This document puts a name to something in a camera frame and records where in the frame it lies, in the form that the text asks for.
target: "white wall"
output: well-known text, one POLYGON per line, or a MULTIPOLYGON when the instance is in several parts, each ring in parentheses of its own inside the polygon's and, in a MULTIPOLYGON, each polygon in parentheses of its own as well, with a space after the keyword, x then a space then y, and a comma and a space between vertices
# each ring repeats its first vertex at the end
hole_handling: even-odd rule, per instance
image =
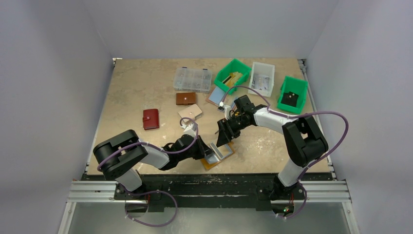
POLYGON ((84 1, 118 58, 306 58, 338 2, 84 1))
MULTIPOLYGON (((341 0, 308 57, 320 110, 350 122, 332 156, 362 233, 412 233, 413 2, 341 0)), ((335 143, 343 124, 322 118, 335 143)))
POLYGON ((0 227, 56 233, 112 60, 82 0, 0 1, 0 227))

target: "green bin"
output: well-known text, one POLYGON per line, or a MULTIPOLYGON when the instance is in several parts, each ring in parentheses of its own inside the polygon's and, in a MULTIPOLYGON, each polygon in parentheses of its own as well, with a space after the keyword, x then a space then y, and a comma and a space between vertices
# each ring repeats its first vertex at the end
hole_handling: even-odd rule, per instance
POLYGON ((282 87, 281 87, 281 96, 278 99, 277 108, 280 110, 292 112, 294 114, 301 114, 301 111, 304 107, 305 100, 307 97, 307 86, 308 86, 308 83, 305 80, 297 79, 293 77, 285 77, 284 83, 282 84, 282 87), (290 105, 281 103, 284 93, 289 93, 289 92, 293 92, 298 95, 296 106, 290 106, 290 105))
MULTIPOLYGON (((251 68, 248 67, 247 65, 243 64, 242 62, 240 62, 238 59, 234 59, 233 61, 231 61, 227 66, 225 66, 218 74, 217 77, 215 78, 214 84, 218 87, 220 87, 222 90, 224 90, 224 92, 228 91, 229 87, 226 86, 224 83, 222 83, 222 81, 224 81, 228 76, 229 73, 231 72, 239 72, 242 73, 242 77, 235 83, 235 85, 241 85, 242 83, 244 83, 249 76, 249 73, 251 72, 251 68)), ((229 91, 228 94, 232 94, 237 90, 237 88, 235 89, 231 89, 231 91, 229 91)))

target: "red wallet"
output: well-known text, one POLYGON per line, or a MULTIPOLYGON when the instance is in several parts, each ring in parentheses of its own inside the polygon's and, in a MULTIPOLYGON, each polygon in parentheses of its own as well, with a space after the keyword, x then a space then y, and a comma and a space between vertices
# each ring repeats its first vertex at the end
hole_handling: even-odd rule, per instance
POLYGON ((159 112, 158 109, 143 110, 143 128, 145 130, 159 128, 159 112))

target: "beige tabletop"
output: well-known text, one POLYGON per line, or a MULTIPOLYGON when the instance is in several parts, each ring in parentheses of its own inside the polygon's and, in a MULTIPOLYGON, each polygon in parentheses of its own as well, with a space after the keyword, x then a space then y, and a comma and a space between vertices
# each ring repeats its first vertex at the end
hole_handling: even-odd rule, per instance
MULTIPOLYGON (((173 79, 176 68, 207 68, 216 74, 223 69, 231 58, 173 58, 173 59, 123 59, 117 60, 113 71, 106 102, 100 117, 96 133, 95 145, 125 130, 133 129, 144 141, 157 146, 175 142, 183 133, 179 126, 178 111, 187 106, 175 105, 173 79), (143 110, 156 108, 159 110, 160 128, 145 131, 142 124, 143 110)), ((303 79, 297 59, 295 58, 240 58, 241 62, 252 67, 252 62, 275 65, 274 88, 268 97, 271 108, 276 108, 280 96, 280 88, 285 76, 303 79)), ((233 96, 247 94, 246 89, 238 89, 233 96)), ((199 134, 206 144, 216 140, 218 135, 217 121, 224 117, 217 106, 205 101, 208 94, 197 93, 197 105, 203 111, 202 117, 196 120, 199 134)), ((248 94, 255 104, 265 104, 257 95, 248 94)), ((307 102, 302 113, 312 112, 307 95, 307 102)), ((235 154, 207 171, 202 163, 192 158, 179 162, 178 166, 168 171, 160 171, 151 165, 138 163, 134 166, 141 174, 214 174, 214 173, 277 173, 288 160, 288 153, 283 135, 263 127, 247 127, 241 136, 233 140, 235 154)), ((97 171, 97 161, 91 156, 88 174, 101 174, 97 171)), ((329 172, 326 159, 313 166, 310 172, 329 172)))

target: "small box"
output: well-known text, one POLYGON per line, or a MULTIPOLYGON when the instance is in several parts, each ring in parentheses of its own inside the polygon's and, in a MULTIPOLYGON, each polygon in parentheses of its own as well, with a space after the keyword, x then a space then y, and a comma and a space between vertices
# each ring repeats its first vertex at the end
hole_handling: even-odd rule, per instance
POLYGON ((304 108, 305 100, 307 98, 307 87, 308 82, 302 79, 297 79, 293 77, 285 77, 284 83, 281 87, 281 95, 278 99, 277 108, 283 111, 289 111, 294 114, 301 114, 302 109, 304 108), (287 105, 282 103, 282 100, 286 96, 298 96, 297 100, 294 100, 291 103, 295 103, 296 106, 287 105))
MULTIPOLYGON (((224 92, 228 91, 229 87, 226 86, 223 81, 229 76, 230 73, 232 72, 239 72, 242 73, 243 76, 238 79, 237 82, 235 82, 235 85, 241 85, 244 83, 249 76, 249 73, 251 72, 251 68, 248 67, 247 65, 243 64, 240 62, 238 59, 234 59, 231 61, 227 66, 225 66, 218 74, 217 77, 214 80, 214 84, 216 84, 218 87, 220 87, 224 92)), ((228 94, 232 94, 237 90, 231 89, 228 94)))
MULTIPOLYGON (((274 87, 274 74, 274 65, 253 62, 249 87, 255 89, 264 97, 270 97, 274 87)), ((251 90, 248 90, 248 93, 257 95, 251 90)))
POLYGON ((212 72, 208 69, 176 69, 173 87, 175 90, 208 94, 211 88, 212 72))

